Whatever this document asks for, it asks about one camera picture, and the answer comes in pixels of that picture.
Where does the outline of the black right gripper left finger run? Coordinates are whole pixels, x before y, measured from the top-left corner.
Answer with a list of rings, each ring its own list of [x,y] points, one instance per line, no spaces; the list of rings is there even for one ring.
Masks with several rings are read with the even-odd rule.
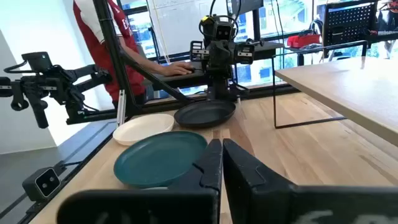
[[[57,223],[218,223],[223,147],[213,139],[166,189],[85,190],[69,196]]]

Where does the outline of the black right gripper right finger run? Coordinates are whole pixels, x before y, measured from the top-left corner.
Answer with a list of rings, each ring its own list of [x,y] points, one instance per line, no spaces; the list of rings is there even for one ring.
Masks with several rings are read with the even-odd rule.
[[[297,185],[223,141],[233,223],[397,223],[397,188]]]

